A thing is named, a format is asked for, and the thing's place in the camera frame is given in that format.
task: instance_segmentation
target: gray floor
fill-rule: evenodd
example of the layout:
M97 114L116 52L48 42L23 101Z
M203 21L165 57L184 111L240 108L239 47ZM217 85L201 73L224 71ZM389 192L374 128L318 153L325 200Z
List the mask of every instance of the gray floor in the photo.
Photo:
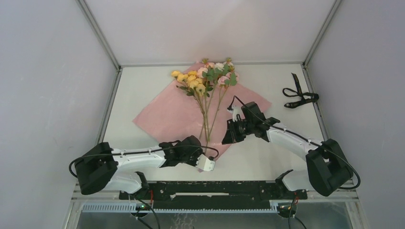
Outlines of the gray floor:
M165 214L159 213L162 229L284 229L288 220L277 214ZM299 203L297 217L308 229L351 229L344 203ZM153 214L143 218L157 229ZM303 227L292 219L291 228ZM78 229L146 229L130 213L82 213Z

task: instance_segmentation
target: white table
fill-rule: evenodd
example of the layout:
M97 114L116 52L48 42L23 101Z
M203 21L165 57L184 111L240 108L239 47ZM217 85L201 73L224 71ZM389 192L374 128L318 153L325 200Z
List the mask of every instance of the white table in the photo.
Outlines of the white table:
M287 98L282 94L285 87L296 89L291 73L297 74L302 91L308 91L299 64L252 64L236 65L235 68L241 75L240 83L243 86L273 103L265 112L266 117L275 117L289 129L305 136L322 139L312 104L295 109L284 107L285 103L300 99ZM132 120L172 81L170 72L177 69L185 70L187 67L124 68L104 141L109 142L111 147L123 149L157 145L158 142L138 128ZM304 168L306 164L291 152L250 135L243 142L232 145L216 161L212 172L199 172L185 164L145 168L141 172L145 173L148 181L242 181L274 180L289 169Z

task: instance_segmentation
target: robotic arm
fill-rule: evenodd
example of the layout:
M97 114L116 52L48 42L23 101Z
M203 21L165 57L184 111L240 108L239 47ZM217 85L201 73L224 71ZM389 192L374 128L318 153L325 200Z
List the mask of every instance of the robotic arm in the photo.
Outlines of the robotic arm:
M307 162L307 170L289 170L276 179L282 189L316 190L327 197L353 176L352 167L336 141L307 139L289 131L279 120L273 117L266 119L254 102L244 104L241 109L230 106L228 110L233 113L233 118L227 121L222 144L241 142L246 135L254 134L283 146Z
M140 168L173 167L186 163L203 171L212 171L214 158L206 157L202 147L194 136L183 141L163 142L158 146L135 150L113 149L107 142L103 142L74 160L69 168L75 165L83 195L101 190L147 192L149 187L145 176L135 172Z

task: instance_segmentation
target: pink paper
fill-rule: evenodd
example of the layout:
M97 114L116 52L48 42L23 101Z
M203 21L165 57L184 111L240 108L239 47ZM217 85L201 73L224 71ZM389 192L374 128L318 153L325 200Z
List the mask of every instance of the pink paper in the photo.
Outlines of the pink paper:
M198 70L202 63L196 63L185 71ZM141 113L133 120L146 133L154 137L158 142L170 142L183 140L188 136L199 137L203 126L203 115L197 102L192 96L186 96L183 90L176 87L177 81L170 83ZM215 89L213 100L208 112L210 127L215 116L219 102L219 87ZM208 146L218 149L220 156L230 145L222 145L222 139L226 132L226 121L232 118L227 107L232 102L233 96L238 96L244 103L256 102L262 112L266 111L271 103L257 93L243 87L241 84L228 88L222 99L218 115L211 133L211 140ZM201 144L205 145L204 132L200 138ZM208 156L215 156L212 150L207 150Z

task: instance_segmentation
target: bouquet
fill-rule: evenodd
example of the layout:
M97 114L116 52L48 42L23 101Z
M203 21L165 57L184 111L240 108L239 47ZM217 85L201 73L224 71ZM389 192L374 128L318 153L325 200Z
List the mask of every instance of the bouquet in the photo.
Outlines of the bouquet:
M199 138L201 140L202 137L205 137L207 145L210 142L221 101L228 88L235 86L239 81L239 75L235 72L235 67L231 61L231 58L227 58L223 63L213 63L208 62L208 59L203 59L202 62L205 66L198 71L189 71L186 74L180 71L171 73L172 77L179 83L176 87L183 90L186 96L192 96L198 104L203 116ZM208 111L216 90L219 90L219 103L213 120L208 120Z

